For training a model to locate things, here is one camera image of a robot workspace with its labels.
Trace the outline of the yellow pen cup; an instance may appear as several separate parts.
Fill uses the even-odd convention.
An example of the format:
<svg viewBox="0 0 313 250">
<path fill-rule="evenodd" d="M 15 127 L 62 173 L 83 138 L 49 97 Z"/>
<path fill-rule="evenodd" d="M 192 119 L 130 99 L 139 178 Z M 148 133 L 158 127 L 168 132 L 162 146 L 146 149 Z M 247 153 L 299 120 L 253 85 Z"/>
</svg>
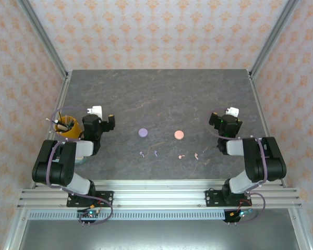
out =
<svg viewBox="0 0 313 250">
<path fill-rule="evenodd" d="M 72 116 L 62 116 L 63 122 L 60 122 L 60 118 L 57 119 L 60 123 L 64 123 L 65 125 L 68 124 L 69 118 L 74 119 L 74 126 L 69 129 L 68 131 L 62 131 L 62 133 L 56 133 L 57 136 L 61 139 L 64 139 L 65 141 L 67 140 L 79 140 L 79 138 L 81 137 L 81 133 L 82 133 L 82 129 L 77 121 L 76 118 L 72 117 Z M 59 130 L 57 127 L 57 124 L 54 124 L 54 129 L 55 130 Z"/>
</svg>

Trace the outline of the grey metal sheet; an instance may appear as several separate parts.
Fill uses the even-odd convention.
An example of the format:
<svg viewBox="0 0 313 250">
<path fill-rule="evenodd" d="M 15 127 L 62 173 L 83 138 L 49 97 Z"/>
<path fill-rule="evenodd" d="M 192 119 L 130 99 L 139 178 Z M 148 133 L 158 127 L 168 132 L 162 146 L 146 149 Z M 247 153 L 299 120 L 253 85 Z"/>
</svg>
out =
<svg viewBox="0 0 313 250">
<path fill-rule="evenodd" d="M 293 227 L 256 222 L 29 221 L 19 250 L 299 250 Z"/>
</svg>

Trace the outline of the aluminium right side rail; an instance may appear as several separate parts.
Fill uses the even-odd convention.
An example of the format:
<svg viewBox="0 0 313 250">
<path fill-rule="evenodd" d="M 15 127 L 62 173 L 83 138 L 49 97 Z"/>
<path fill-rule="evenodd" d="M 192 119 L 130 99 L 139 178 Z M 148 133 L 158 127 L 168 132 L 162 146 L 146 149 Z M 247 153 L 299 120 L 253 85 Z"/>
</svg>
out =
<svg viewBox="0 0 313 250">
<path fill-rule="evenodd" d="M 258 107 L 258 111 L 259 111 L 260 119 L 261 119 L 261 122 L 262 122 L 262 125 L 263 125 L 263 129 L 264 129 L 265 136 L 271 136 L 271 135 L 270 135 L 269 128 L 268 128 L 268 126 L 267 126 L 266 119 L 265 119 L 265 117 L 264 117 L 262 105 L 261 105 L 261 102 L 260 102 L 260 99 L 259 99 L 259 96 L 258 96 L 258 91 L 257 91 L 257 89 L 256 89 L 253 76 L 251 75 L 250 72 L 248 72 L 248 78 L 249 78 L 250 85 L 251 85 L 251 87 L 252 87 L 252 91 L 253 91 L 253 94 L 254 94 L 254 98 L 255 98 L 255 100 L 256 100 L 256 105 L 257 105 L 257 107 Z"/>
</svg>

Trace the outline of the aluminium rail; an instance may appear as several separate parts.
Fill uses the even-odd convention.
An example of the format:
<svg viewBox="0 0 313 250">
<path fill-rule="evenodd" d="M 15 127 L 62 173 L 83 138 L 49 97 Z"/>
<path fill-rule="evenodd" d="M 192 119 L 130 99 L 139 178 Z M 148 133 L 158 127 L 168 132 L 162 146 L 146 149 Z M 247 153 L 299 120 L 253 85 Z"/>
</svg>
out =
<svg viewBox="0 0 313 250">
<path fill-rule="evenodd" d="M 54 109 L 50 115 L 47 115 L 46 118 L 51 120 L 56 119 L 57 110 L 64 106 L 65 97 L 67 94 L 68 86 L 70 83 L 70 78 L 72 75 L 72 71 L 68 72 L 67 78 L 63 79 L 62 87 L 58 95 L 57 102 L 54 106 Z M 50 130 L 54 131 L 54 123 L 47 121 L 49 124 L 49 129 L 46 134 L 45 140 L 43 141 L 41 148 L 39 150 L 39 154 L 35 161 L 34 167 L 31 172 L 32 183 L 30 185 L 31 189 L 34 189 L 37 186 L 39 180 L 41 180 L 41 184 L 46 181 L 46 168 L 47 163 L 49 161 L 49 156 L 52 151 L 52 147 L 56 144 L 56 133 L 49 133 Z"/>
<path fill-rule="evenodd" d="M 271 135 L 270 135 L 269 128 L 268 128 L 268 126 L 267 126 L 266 119 L 265 119 L 265 117 L 264 117 L 262 105 L 261 105 L 261 102 L 260 102 L 260 99 L 259 99 L 259 96 L 258 96 L 258 91 L 257 91 L 257 89 L 256 89 L 253 76 L 251 75 L 250 72 L 248 72 L 248 78 L 249 78 L 250 85 L 251 85 L 251 87 L 252 87 L 252 91 L 253 91 L 253 94 L 254 94 L 254 98 L 255 98 L 255 100 L 256 100 L 256 105 L 257 105 L 257 107 L 258 107 L 258 111 L 259 111 L 260 119 L 261 119 L 261 122 L 262 122 L 262 125 L 263 125 L 263 129 L 264 129 L 265 136 L 271 136 Z"/>
</svg>

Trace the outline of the aluminium left side rail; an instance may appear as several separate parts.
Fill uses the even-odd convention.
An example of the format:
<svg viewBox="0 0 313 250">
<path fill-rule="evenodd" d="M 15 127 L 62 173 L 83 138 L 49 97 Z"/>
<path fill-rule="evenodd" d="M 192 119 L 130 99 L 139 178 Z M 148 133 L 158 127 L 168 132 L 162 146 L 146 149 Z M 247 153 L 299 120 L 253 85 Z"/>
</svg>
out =
<svg viewBox="0 0 313 250">
<path fill-rule="evenodd" d="M 57 102 L 54 106 L 54 109 L 50 115 L 47 115 L 46 118 L 51 120 L 56 119 L 57 110 L 64 106 L 65 97 L 67 94 L 68 86 L 70 83 L 70 78 L 72 75 L 72 71 L 68 72 L 67 78 L 63 79 L 62 87 L 58 95 Z M 49 161 L 49 156 L 52 151 L 52 147 L 56 144 L 56 133 L 49 133 L 50 130 L 54 131 L 54 123 L 47 121 L 49 124 L 49 129 L 46 134 L 45 140 L 43 141 L 41 148 L 39 150 L 39 154 L 35 161 L 34 167 L 31 172 L 32 183 L 30 185 L 31 189 L 34 189 L 37 186 L 39 180 L 41 180 L 41 184 L 46 181 L 46 168 L 47 163 Z"/>
</svg>

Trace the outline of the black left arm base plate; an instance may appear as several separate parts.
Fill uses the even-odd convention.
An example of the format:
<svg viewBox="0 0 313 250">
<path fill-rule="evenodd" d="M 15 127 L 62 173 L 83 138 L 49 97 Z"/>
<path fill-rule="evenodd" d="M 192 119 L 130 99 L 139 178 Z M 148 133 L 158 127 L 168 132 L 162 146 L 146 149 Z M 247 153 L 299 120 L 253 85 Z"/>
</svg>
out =
<svg viewBox="0 0 313 250">
<path fill-rule="evenodd" d="M 113 191 L 96 191 L 94 194 L 88 194 L 89 196 L 102 198 L 108 201 L 110 204 L 113 203 Z M 105 202 L 100 201 L 94 198 L 85 198 L 77 195 L 68 195 L 67 198 L 67 207 L 76 207 L 76 208 L 87 208 L 93 205 L 94 207 L 109 207 Z"/>
</svg>

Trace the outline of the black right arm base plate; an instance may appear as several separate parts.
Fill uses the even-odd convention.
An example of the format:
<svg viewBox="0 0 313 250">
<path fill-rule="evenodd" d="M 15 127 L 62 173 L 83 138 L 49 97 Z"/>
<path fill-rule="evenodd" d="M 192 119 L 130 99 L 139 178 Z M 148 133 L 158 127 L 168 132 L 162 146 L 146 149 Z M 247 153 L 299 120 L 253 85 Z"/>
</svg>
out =
<svg viewBox="0 0 313 250">
<path fill-rule="evenodd" d="M 222 190 L 206 190 L 204 194 L 207 207 L 238 207 L 241 200 L 248 200 L 244 194 L 234 194 Z"/>
</svg>

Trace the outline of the aluminium mounting rail beam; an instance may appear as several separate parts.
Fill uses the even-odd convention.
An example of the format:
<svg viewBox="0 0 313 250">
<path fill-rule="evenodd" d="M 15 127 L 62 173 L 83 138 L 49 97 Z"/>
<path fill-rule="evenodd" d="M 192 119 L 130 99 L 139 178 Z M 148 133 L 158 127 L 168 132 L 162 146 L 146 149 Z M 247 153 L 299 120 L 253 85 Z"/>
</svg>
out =
<svg viewBox="0 0 313 250">
<path fill-rule="evenodd" d="M 209 188 L 219 190 L 224 180 L 96 180 L 101 191 L 113 191 L 115 209 L 206 209 L 204 192 Z M 254 190 L 263 195 L 252 196 L 253 208 L 302 208 L 298 190 L 284 187 L 281 181 L 267 182 Z M 18 208 L 63 209 L 67 194 L 36 184 L 22 190 Z"/>
</svg>

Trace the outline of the aluminium right corner post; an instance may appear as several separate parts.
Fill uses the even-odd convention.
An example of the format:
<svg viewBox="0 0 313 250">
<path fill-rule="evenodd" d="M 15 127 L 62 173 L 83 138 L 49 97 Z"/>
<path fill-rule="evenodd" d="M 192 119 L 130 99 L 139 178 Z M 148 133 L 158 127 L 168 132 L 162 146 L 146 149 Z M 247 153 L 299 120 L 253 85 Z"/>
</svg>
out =
<svg viewBox="0 0 313 250">
<path fill-rule="evenodd" d="M 299 0 L 287 0 L 257 59 L 255 60 L 251 70 L 248 72 L 250 79 L 253 80 L 258 75 L 261 67 L 263 66 L 298 3 Z"/>
</svg>

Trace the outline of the aluminium corner post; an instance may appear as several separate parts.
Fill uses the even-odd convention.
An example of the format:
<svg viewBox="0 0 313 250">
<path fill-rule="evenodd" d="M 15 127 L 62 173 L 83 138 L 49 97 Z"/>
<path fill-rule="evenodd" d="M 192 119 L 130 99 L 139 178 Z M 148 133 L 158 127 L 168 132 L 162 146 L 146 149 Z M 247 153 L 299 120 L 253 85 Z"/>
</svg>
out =
<svg viewBox="0 0 313 250">
<path fill-rule="evenodd" d="M 251 70 L 248 72 L 250 79 L 253 80 L 258 75 L 261 67 L 263 66 L 298 3 L 299 0 L 287 0 L 257 59 L 255 60 Z"/>
<path fill-rule="evenodd" d="M 53 43 L 51 42 L 44 26 L 42 25 L 39 17 L 37 16 L 35 10 L 32 7 L 32 4 L 29 0 L 17 0 L 17 3 L 20 5 L 21 9 L 26 14 L 27 18 L 29 19 L 34 31 L 38 35 L 40 41 L 45 47 L 50 59 L 55 65 L 55 68 L 59 72 L 59 74 L 63 78 L 67 78 L 68 71 L 66 70 L 62 60 L 59 57 Z"/>
</svg>

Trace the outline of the aluminium left corner post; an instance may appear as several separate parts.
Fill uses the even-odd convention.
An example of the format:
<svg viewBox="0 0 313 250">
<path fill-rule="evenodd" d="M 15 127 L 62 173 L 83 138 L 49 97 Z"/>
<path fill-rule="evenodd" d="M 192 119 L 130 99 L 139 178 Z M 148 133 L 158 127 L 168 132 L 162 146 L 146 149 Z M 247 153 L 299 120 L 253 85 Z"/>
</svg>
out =
<svg viewBox="0 0 313 250">
<path fill-rule="evenodd" d="M 55 68 L 59 72 L 59 74 L 63 78 L 67 78 L 68 71 L 66 70 L 62 60 L 59 57 L 53 43 L 51 42 L 44 26 L 42 25 L 39 17 L 37 16 L 35 10 L 32 7 L 32 4 L 29 0 L 17 0 L 17 3 L 20 5 L 21 9 L 26 14 L 27 18 L 29 19 L 34 31 L 38 35 L 40 41 L 45 47 L 50 59 L 55 65 Z"/>
</svg>

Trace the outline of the aluminium right frame leg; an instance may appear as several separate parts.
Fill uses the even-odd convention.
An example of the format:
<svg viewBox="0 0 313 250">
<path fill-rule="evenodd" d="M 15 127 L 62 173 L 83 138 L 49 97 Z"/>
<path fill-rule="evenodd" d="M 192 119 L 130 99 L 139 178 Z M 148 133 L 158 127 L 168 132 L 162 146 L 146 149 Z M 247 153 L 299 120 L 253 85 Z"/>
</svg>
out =
<svg viewBox="0 0 313 250">
<path fill-rule="evenodd" d="M 299 250 L 312 250 L 312 245 L 308 239 L 305 224 L 302 222 L 299 209 L 289 208 L 288 213 L 292 222 Z"/>
</svg>

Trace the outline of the aluminium frame leg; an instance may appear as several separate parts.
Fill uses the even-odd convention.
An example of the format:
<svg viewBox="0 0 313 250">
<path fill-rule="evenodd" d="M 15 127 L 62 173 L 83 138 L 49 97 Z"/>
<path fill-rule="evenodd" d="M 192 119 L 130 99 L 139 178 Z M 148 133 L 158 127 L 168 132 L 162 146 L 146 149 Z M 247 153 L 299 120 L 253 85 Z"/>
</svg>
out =
<svg viewBox="0 0 313 250">
<path fill-rule="evenodd" d="M 299 209 L 289 208 L 288 213 L 292 222 L 299 250 L 312 250 L 312 245 L 308 239 L 305 224 L 302 222 Z"/>
<path fill-rule="evenodd" d="M 19 209 L 15 212 L 3 250 L 19 250 L 29 218 L 28 209 Z"/>
</svg>

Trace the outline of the aluminium left frame leg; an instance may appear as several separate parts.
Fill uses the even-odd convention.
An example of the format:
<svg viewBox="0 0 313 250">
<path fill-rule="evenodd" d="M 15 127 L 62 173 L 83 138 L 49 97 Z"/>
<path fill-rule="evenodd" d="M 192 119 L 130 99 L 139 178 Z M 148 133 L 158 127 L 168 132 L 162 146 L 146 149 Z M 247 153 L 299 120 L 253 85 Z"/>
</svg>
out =
<svg viewBox="0 0 313 250">
<path fill-rule="evenodd" d="M 19 209 L 15 212 L 3 250 L 19 250 L 29 218 L 28 209 Z"/>
</svg>

